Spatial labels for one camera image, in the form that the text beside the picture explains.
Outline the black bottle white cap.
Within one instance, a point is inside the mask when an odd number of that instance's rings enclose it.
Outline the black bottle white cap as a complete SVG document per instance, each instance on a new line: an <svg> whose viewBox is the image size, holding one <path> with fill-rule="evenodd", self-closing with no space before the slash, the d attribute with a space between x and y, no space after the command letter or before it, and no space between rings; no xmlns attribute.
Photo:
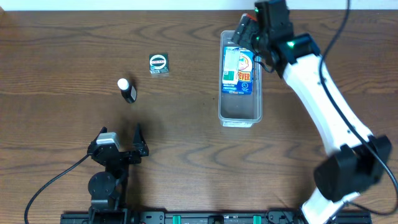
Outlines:
<svg viewBox="0 0 398 224"><path fill-rule="evenodd" d="M128 103L134 103L137 98L137 91L133 85L125 78L120 78L117 82L119 89L121 90L122 97Z"/></svg>

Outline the blue Kool Fever box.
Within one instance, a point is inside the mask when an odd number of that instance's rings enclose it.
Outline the blue Kool Fever box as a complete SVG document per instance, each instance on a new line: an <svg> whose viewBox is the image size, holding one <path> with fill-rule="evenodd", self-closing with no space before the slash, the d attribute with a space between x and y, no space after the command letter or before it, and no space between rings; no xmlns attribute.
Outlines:
<svg viewBox="0 0 398 224"><path fill-rule="evenodd" d="M222 83L224 53L227 48L238 49L240 51L238 83L235 85L225 85ZM254 74L253 56L254 54L252 52L242 47L237 47L237 46L224 47L223 57L222 57L223 63L221 71L221 91L223 93L237 94L237 95L250 95L252 93L253 74Z"/></svg>

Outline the white green medicine box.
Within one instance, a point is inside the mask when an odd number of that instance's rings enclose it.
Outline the white green medicine box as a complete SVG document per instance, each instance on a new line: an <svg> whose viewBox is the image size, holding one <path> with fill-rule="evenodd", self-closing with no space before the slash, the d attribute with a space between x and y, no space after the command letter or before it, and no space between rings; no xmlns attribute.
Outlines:
<svg viewBox="0 0 398 224"><path fill-rule="evenodd" d="M224 53L222 83L225 85L235 85L238 83L240 51L238 49L227 48Z"/></svg>

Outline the dark green small box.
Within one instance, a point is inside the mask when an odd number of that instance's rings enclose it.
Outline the dark green small box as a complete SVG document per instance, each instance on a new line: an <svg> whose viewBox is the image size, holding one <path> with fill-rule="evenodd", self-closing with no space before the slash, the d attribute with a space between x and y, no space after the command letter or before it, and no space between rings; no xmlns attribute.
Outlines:
<svg viewBox="0 0 398 224"><path fill-rule="evenodd" d="M149 55L149 70L151 74L169 73L169 58L167 53Z"/></svg>

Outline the red small box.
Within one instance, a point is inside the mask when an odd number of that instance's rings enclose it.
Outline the red small box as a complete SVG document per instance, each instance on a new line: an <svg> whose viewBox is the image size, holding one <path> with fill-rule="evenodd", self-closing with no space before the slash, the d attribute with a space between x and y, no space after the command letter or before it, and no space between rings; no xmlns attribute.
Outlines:
<svg viewBox="0 0 398 224"><path fill-rule="evenodd" d="M254 20L257 22L257 19L248 13L243 14L243 16L246 16L246 17L250 18L251 20Z"/></svg>

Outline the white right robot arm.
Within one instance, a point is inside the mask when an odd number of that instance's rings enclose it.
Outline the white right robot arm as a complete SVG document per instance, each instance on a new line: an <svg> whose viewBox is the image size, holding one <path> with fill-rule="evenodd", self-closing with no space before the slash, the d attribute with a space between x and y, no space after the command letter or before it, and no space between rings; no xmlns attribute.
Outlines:
<svg viewBox="0 0 398 224"><path fill-rule="evenodd" d="M330 223L338 212L388 175L392 144L376 137L353 113L325 65L325 54L309 34L295 35L287 16L270 21L244 14L232 41L261 57L296 93L314 122L327 159L313 173L315 190L295 223Z"/></svg>

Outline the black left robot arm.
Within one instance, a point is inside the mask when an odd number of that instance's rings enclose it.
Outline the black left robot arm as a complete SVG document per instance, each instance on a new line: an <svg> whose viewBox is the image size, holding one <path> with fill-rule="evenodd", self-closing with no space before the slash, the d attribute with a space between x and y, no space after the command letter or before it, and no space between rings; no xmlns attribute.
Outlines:
<svg viewBox="0 0 398 224"><path fill-rule="evenodd" d="M103 127L88 146L92 160L104 166L105 171L96 173L88 183L91 207L96 212L117 211L124 205L129 166L141 163L149 155L149 148L138 124L130 151L119 150L120 142L115 132Z"/></svg>

